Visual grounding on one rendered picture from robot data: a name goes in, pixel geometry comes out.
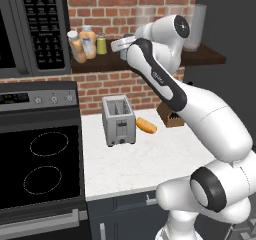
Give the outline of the black stove with hob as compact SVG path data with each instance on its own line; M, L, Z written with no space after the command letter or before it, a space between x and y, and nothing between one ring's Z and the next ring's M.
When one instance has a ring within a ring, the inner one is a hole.
M73 209L86 210L77 84L0 84L0 225ZM90 240L88 219L78 227L8 240Z

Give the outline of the tall clear glass jar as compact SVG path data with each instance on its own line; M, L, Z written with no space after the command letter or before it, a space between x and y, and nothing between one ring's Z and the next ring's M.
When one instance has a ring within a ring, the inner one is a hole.
M195 52L198 50L205 22L207 6L203 4L195 4L187 9L185 18L190 27L190 34L186 39L183 49L188 52Z

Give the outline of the grey microwave oven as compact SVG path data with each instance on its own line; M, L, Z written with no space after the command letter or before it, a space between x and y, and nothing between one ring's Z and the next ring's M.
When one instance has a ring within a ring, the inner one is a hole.
M0 0L0 79L69 74L67 0Z

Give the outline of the orange bread loaf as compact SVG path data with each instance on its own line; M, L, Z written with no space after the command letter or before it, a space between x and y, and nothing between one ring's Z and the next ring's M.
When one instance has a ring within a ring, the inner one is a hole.
M141 117L136 119L136 125L140 130L149 134L154 134L157 131L156 125Z

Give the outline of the yellow-green shaker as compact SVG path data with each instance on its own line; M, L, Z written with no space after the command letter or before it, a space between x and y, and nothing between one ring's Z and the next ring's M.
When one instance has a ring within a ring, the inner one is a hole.
M107 53L107 44L104 33L97 34L97 53L99 55L105 55Z

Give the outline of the dark wooden shelf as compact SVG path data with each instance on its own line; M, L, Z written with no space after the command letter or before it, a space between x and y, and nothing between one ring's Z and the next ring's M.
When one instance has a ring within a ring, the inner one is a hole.
M72 73L92 73L130 70L128 63L120 58L118 53L113 53L110 46L111 41L107 41L107 54L97 55L94 59L87 60L84 64L72 60ZM182 66L199 66L225 64L226 57L210 47L201 44L196 52L183 51L181 55Z

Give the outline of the grey metal toaster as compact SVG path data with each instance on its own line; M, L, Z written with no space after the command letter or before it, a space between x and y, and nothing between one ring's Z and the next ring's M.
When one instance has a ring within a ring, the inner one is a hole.
M136 142L136 116L126 95L102 98L102 123L108 147Z

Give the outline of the dark grey cupboard door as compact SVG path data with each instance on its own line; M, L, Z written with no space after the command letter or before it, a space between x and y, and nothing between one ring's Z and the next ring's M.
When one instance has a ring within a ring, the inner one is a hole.
M137 210L90 220L92 240L101 240L100 223L105 224L106 240L155 240L168 217L166 211Z

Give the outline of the orange condiment bottle white cap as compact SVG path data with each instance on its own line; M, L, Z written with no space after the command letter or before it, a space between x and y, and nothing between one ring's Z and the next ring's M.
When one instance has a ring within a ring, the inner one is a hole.
M79 37L86 57L88 59L94 59L96 57L96 34L92 31L92 26L83 25Z
M72 54L73 54L73 57L75 58L75 60L80 64L85 63L87 60L87 57L83 50L81 40L78 36L78 32L71 30L67 33L67 37L68 37L69 44L70 44L70 47L72 50Z

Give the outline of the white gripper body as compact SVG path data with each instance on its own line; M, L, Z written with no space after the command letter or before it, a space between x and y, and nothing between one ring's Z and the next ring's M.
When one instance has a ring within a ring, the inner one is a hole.
M127 49L136 38L134 36L124 37L111 42L111 49L113 52L119 52L123 49Z

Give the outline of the brown wooden knife block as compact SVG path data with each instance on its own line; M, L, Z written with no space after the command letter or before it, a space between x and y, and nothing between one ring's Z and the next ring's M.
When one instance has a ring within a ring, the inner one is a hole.
M157 107L157 113L167 128L180 127L184 125L184 120L175 114L163 102L161 102Z

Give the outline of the dark grey drawer front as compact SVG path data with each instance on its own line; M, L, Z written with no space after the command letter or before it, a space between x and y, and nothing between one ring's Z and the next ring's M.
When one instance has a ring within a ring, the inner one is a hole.
M88 215L90 218L99 218L123 212L133 212L139 209L160 210L158 204L146 205L146 194L148 194L151 199L155 198L154 191L146 191L89 201L87 203Z

